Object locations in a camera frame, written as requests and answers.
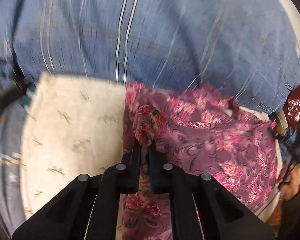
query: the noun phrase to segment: blue fabric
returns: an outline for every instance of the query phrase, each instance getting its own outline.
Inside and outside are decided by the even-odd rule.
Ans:
[[[123,4],[0,0],[0,82],[11,73],[14,49],[24,74],[36,79],[49,71],[125,82],[126,69],[127,81],[162,89],[210,82],[266,113],[300,84],[296,38],[278,0]]]

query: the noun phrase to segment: pink floral fabric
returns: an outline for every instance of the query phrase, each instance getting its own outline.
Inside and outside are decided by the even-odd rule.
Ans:
[[[274,139],[267,131],[271,122],[241,111],[233,97],[208,84],[164,93],[129,83],[125,103],[124,152],[137,138],[142,166],[138,194],[126,197],[123,239],[172,238],[169,197],[153,194],[149,186],[146,154],[153,141],[169,162],[190,174],[210,173],[251,211],[267,200],[277,169]],[[231,117],[225,109],[233,111]]]

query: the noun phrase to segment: screw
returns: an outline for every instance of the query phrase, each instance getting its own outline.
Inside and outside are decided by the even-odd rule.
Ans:
[[[126,168],[126,165],[123,163],[118,163],[116,168],[117,168],[117,170],[122,171]]]
[[[79,181],[86,181],[88,179],[88,175],[87,174],[80,174],[78,177]]]
[[[173,169],[173,165],[171,163],[166,163],[165,165],[163,165],[163,168],[165,170],[172,170]]]
[[[202,173],[201,179],[208,181],[211,179],[211,175],[209,173]]]

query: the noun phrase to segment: floral fabric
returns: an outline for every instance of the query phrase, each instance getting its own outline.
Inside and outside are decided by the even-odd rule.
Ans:
[[[125,105],[124,152],[137,138],[142,166],[138,194],[126,197],[123,239],[172,238],[169,197],[153,194],[149,185],[146,154],[153,140],[169,162],[190,174],[210,173],[251,211],[267,200],[277,169],[275,142],[267,130],[271,122],[241,111],[234,97],[208,84],[162,92],[134,82],[127,85]]]

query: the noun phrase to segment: beige cloth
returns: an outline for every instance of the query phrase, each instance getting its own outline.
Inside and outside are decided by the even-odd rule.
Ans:
[[[27,218],[79,174],[98,175],[120,162],[124,101],[123,85],[42,74],[21,146],[20,184]],[[265,113],[242,109],[269,120]],[[277,158],[280,171],[280,150]],[[263,220],[274,207],[262,213]]]

